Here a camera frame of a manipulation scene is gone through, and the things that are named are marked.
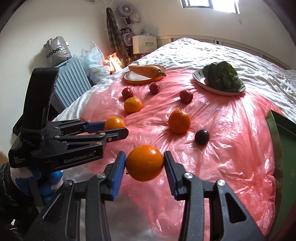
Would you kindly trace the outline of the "blue gloved left hand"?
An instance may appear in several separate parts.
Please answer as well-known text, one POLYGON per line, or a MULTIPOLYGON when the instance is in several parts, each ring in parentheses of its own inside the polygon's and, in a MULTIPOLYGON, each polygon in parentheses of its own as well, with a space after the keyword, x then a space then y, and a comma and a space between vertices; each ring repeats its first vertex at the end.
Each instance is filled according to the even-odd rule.
POLYGON ((13 183, 27 196, 29 196, 29 183, 36 182, 38 193, 46 203, 62 185, 63 170, 53 173, 30 170, 27 167, 10 168, 13 183))

